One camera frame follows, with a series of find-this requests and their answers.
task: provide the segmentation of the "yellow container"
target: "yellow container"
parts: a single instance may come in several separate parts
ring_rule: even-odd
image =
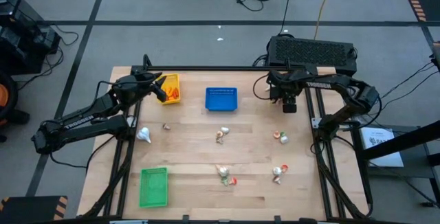
[[[161,104],[175,104],[180,102],[180,84],[179,74],[166,74],[158,78],[166,76],[165,82],[161,89],[166,92],[166,101],[160,102]]]

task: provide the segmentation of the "green container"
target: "green container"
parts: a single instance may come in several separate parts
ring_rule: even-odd
[[[147,168],[140,173],[139,207],[164,207],[168,204],[168,172],[166,168]]]

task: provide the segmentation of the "wooden table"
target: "wooden table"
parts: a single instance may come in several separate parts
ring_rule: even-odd
[[[111,81],[129,72],[130,67],[114,67]],[[296,98],[297,113],[284,114],[281,105],[259,100],[252,93],[255,80],[267,72],[164,73],[179,73],[182,100],[179,104],[166,106],[157,102],[155,96],[142,101],[138,128],[147,126],[150,129],[152,144],[135,141],[125,219],[182,219],[182,215],[189,214],[190,219],[204,220],[273,220],[274,215],[292,221],[300,217],[325,220],[316,158],[309,150],[313,140],[304,92]],[[256,92],[267,97],[266,86],[261,80]],[[206,110],[206,87],[236,87],[238,109],[227,113]],[[327,113],[342,107],[338,93],[323,91],[322,94]],[[314,110],[319,116],[314,101]],[[162,129],[163,123],[171,130]],[[215,133],[222,126],[230,128],[223,145],[215,142]],[[287,133],[289,143],[283,145],[272,137],[277,130]],[[351,141],[349,133],[339,132],[338,135]],[[108,137],[97,137],[95,148]],[[115,147],[116,143],[111,142],[91,161],[78,214],[86,212],[107,187]],[[336,139],[333,150],[342,188],[360,211],[367,213],[355,153]],[[230,173],[237,178],[238,184],[224,186],[215,164],[230,166]],[[278,185],[272,182],[272,168],[281,164],[287,164],[289,170]],[[140,171],[160,166],[168,168],[168,206],[139,208]],[[116,210],[119,191],[115,190],[112,212]],[[331,186],[329,194],[333,215],[337,216]]]

